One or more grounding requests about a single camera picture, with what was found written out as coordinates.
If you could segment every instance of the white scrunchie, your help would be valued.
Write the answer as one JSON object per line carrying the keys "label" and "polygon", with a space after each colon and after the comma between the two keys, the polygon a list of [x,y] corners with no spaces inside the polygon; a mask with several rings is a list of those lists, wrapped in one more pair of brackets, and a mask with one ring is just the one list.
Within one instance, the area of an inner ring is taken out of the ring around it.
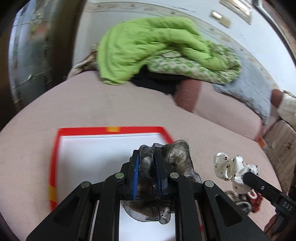
{"label": "white scrunchie", "polygon": [[259,168],[258,165],[245,163],[241,156],[236,156],[232,159],[223,152],[214,155],[214,170],[216,176],[224,181],[231,180],[233,190],[239,194],[244,194],[252,190],[252,188],[244,184],[242,175],[246,172],[252,172],[259,176]]}

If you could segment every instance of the wall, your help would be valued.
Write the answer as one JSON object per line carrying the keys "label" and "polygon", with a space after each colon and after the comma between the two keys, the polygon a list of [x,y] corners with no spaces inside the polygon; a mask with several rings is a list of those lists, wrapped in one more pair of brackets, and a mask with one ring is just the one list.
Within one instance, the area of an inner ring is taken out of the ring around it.
{"label": "wall", "polygon": [[[98,0],[90,1],[93,3],[103,2]],[[220,4],[219,0],[142,0],[141,2],[165,6],[181,11],[197,17],[223,31],[241,46],[246,48],[262,64],[279,88],[289,90],[296,94],[296,84],[294,81],[294,77],[296,76],[295,65],[280,38],[256,10],[253,10],[252,25],[249,25],[234,12]],[[227,29],[214,19],[210,18],[209,15],[211,10],[215,10],[229,18],[232,21],[231,28]],[[132,15],[129,15],[128,13],[120,14],[122,16],[121,21],[134,19],[135,17],[144,17],[146,15],[144,13],[133,13]],[[91,9],[86,9],[85,14],[83,14],[81,19],[83,28],[79,29],[80,34],[84,33],[84,36],[79,37],[78,33],[78,42],[82,42],[80,41],[80,38],[86,38],[86,36],[88,36],[88,40],[85,40],[86,42],[95,39],[99,41],[98,36],[102,36],[102,34],[112,26],[114,20],[111,18],[116,18],[117,22],[121,22],[118,15],[108,15],[107,12],[101,12],[98,14],[96,11],[92,12]],[[87,51],[85,52],[85,50],[88,50],[90,47],[88,44],[82,48],[83,50],[80,49],[75,51],[80,51],[80,54],[83,52],[87,54]],[[77,54],[74,54],[74,62],[77,62],[80,58],[81,57],[78,57]]]}

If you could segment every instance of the white wall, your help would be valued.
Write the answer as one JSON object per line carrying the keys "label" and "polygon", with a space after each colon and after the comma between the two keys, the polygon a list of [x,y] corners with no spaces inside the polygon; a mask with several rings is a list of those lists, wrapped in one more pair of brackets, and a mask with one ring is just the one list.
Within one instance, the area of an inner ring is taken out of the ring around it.
{"label": "white wall", "polygon": [[[93,3],[106,2],[100,0],[89,1]],[[280,38],[256,10],[252,12],[252,25],[249,25],[234,12],[220,4],[219,0],[141,0],[141,2],[182,11],[220,29],[245,47],[264,66],[281,89],[296,94],[295,65]],[[211,10],[215,10],[229,18],[232,22],[230,29],[210,18]],[[91,14],[88,12],[86,16],[83,14],[81,23],[84,23],[84,26],[87,27],[86,23],[97,22],[101,26],[101,30],[105,31],[105,28],[109,27],[108,16],[105,15],[103,19],[101,18],[102,15],[100,19],[96,19],[97,17],[98,15],[94,12]]]}

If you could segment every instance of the gray blanket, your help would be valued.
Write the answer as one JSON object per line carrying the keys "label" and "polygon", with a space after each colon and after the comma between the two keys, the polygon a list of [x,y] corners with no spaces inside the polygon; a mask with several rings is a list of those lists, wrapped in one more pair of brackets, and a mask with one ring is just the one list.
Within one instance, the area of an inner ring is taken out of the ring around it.
{"label": "gray blanket", "polygon": [[250,61],[246,60],[238,51],[234,50],[234,52],[241,61],[241,75],[229,84],[213,84],[214,89],[219,93],[231,95],[244,103],[266,124],[271,111],[271,84]]}

